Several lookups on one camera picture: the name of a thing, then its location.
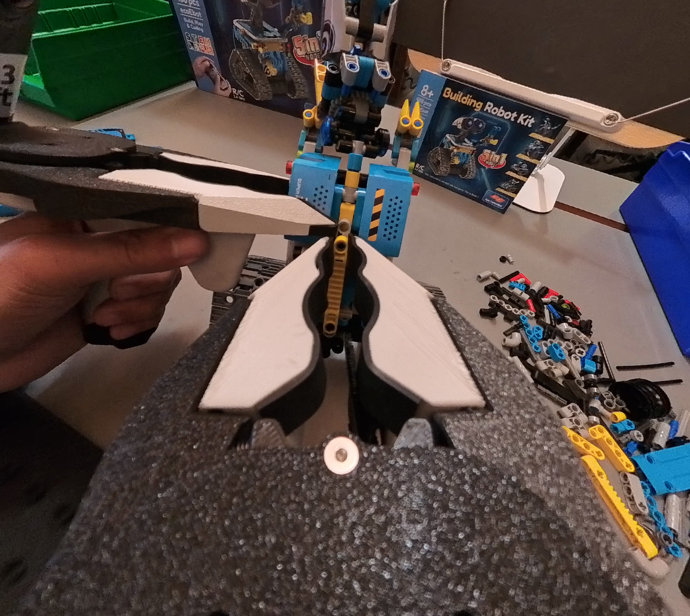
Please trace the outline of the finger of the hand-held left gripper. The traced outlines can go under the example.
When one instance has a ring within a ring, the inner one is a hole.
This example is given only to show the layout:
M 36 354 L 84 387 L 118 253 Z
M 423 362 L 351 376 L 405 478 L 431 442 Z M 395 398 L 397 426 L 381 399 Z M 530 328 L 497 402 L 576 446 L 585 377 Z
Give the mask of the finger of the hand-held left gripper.
M 337 226 L 305 201 L 288 195 L 203 183 L 156 170 L 120 170 L 102 175 L 101 180 L 192 194 L 205 231 L 309 231 L 313 226 Z
M 160 171 L 202 185 L 236 186 L 265 195 L 289 194 L 289 179 L 284 176 L 180 152 L 162 151 Z

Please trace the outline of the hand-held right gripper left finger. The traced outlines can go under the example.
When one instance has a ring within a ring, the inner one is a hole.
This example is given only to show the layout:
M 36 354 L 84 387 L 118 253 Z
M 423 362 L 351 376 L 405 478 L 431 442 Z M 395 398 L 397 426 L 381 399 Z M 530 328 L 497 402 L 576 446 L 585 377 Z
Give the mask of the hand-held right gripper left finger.
M 328 247 L 320 239 L 250 298 L 201 401 L 202 410 L 258 413 L 308 377 L 317 365 L 317 330 L 306 299 Z

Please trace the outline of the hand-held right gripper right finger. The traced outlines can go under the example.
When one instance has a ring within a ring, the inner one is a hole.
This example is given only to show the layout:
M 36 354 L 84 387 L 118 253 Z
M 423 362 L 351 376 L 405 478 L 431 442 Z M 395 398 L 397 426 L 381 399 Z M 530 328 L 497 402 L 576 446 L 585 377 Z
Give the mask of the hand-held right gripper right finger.
M 373 300 L 364 359 L 375 376 L 431 411 L 483 408 L 485 400 L 432 295 L 366 241 L 359 278 Z

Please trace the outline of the yellow toothed beam piece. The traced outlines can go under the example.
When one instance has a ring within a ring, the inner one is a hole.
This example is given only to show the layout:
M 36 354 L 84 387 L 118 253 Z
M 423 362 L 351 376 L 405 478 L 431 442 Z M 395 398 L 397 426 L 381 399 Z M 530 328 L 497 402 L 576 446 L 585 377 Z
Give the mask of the yellow toothed beam piece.
M 342 308 L 342 296 L 346 280 L 349 236 L 338 234 L 332 245 L 332 273 L 326 288 L 326 309 L 323 315 L 323 335 L 335 336 L 341 317 L 349 321 L 353 311 L 347 304 Z

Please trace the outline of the blue tracked toy robot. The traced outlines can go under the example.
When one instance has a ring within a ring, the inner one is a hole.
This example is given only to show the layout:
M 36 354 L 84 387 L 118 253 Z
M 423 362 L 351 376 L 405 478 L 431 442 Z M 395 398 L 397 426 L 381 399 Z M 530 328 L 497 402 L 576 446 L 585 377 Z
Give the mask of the blue tracked toy robot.
M 341 317 L 332 337 L 323 335 L 323 318 L 317 319 L 325 357 L 362 335 L 363 321 L 354 309 L 354 271 L 349 270 L 354 239 L 368 241 L 385 257 L 397 257 L 410 199 L 419 189 L 398 167 L 400 154 L 412 158 L 418 151 L 419 104 L 411 107 L 405 101 L 394 137 L 380 127 L 393 83 L 388 37 L 397 1 L 323 0 L 317 102 L 304 108 L 298 155 L 286 167 L 289 193 L 337 223 L 334 240 L 338 234 L 349 236 L 342 308 L 347 304 L 353 315 L 349 321 Z

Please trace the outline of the person's left hand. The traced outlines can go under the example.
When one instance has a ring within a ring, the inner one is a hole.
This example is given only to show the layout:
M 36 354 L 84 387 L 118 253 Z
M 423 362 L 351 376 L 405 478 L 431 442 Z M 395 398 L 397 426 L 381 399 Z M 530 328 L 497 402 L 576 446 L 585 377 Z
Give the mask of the person's left hand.
M 1 224 L 1 391 L 47 374 L 86 344 L 82 298 L 107 281 L 92 320 L 115 339 L 161 322 L 181 268 L 203 258 L 202 231 L 89 233 L 80 221 L 25 213 Z

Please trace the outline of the green plastic bin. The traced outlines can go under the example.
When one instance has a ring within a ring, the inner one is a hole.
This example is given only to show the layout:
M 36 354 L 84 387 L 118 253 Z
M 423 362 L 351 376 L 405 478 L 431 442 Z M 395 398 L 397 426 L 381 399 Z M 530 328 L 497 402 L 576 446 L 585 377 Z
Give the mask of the green plastic bin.
M 190 81 L 165 0 L 41 0 L 21 98 L 81 120 Z

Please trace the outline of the pile of small brick pieces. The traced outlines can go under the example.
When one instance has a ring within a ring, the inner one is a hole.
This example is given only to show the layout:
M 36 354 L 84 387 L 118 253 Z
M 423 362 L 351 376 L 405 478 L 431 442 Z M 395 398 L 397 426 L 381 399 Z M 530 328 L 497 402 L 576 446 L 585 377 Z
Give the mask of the pile of small brick pieces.
M 616 379 L 592 321 L 553 288 L 513 270 L 477 276 L 488 302 L 483 318 L 509 324 L 510 361 L 559 405 L 556 417 L 586 475 L 632 548 L 648 560 L 689 558 L 689 411 L 664 390 L 681 379 Z

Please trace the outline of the dark toy kit box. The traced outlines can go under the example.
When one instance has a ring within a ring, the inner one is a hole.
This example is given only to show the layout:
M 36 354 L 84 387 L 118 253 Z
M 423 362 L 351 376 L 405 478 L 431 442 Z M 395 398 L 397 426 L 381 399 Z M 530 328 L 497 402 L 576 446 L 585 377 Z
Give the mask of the dark toy kit box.
M 314 106 L 322 0 L 170 0 L 198 88 L 298 118 Z

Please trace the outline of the white document stand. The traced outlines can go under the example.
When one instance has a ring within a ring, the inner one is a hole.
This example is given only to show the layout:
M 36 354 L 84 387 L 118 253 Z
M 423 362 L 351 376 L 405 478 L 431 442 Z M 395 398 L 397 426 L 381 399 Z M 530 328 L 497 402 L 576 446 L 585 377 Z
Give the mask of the white document stand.
M 548 94 L 456 60 L 443 59 L 441 70 L 447 77 L 489 89 L 567 118 L 564 133 L 556 137 L 554 144 L 548 148 L 514 200 L 515 205 L 531 212 L 545 214 L 555 206 L 565 180 L 563 172 L 549 164 L 555 155 L 564 150 L 575 137 L 584 137 L 588 129 L 616 131 L 625 121 L 618 111 L 567 96 Z

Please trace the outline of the blue toy kit booklet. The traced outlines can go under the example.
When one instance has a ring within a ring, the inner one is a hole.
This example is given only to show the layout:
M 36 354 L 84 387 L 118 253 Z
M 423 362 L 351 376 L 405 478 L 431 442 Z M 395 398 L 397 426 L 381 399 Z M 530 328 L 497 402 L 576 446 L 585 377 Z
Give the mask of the blue toy kit booklet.
M 428 70 L 413 174 L 504 213 L 566 125 L 552 112 Z

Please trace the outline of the blue plastic bin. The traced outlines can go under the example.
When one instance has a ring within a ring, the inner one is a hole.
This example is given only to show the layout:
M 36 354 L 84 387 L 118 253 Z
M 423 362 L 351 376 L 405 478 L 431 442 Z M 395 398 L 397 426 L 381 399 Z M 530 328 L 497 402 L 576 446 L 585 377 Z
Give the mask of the blue plastic bin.
M 681 353 L 689 356 L 689 143 L 662 153 L 620 206 Z

